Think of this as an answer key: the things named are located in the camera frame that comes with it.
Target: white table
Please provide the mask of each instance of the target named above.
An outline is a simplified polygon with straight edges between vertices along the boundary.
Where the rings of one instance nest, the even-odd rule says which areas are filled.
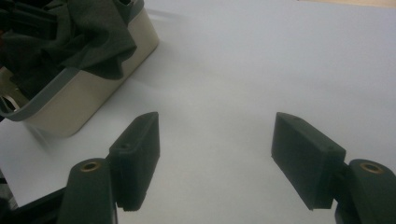
[[[0,125],[0,168],[19,205],[105,157],[138,115],[160,113],[148,196],[120,223],[334,223],[309,211],[271,158],[276,111],[396,171],[396,9],[294,0],[160,1],[161,39],[88,123],[57,138]]]

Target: fabric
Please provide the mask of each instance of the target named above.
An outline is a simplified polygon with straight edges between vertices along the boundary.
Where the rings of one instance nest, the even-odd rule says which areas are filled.
[[[76,67],[99,77],[122,77],[120,63],[136,45],[127,24],[132,9],[120,0],[54,0],[44,9],[58,20],[54,40],[12,32],[3,34],[0,63],[29,99],[65,67]]]

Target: beige basket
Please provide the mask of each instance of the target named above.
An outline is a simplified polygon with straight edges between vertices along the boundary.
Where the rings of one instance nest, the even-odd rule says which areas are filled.
[[[28,104],[1,115],[14,121],[23,120],[58,136],[77,132],[159,43],[144,8],[128,24],[128,30],[137,48],[134,55],[122,63],[122,79],[109,80],[76,68],[65,68]],[[5,68],[0,70],[0,76],[7,73]]]

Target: dark green cloth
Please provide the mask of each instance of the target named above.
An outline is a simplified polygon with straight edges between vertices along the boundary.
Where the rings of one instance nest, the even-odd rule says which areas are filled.
[[[51,1],[44,9],[57,15],[56,39],[7,32],[0,48],[0,63],[14,74],[12,81],[30,99],[65,67],[108,79],[121,78],[120,63],[136,48],[126,27],[132,4],[122,2]]]

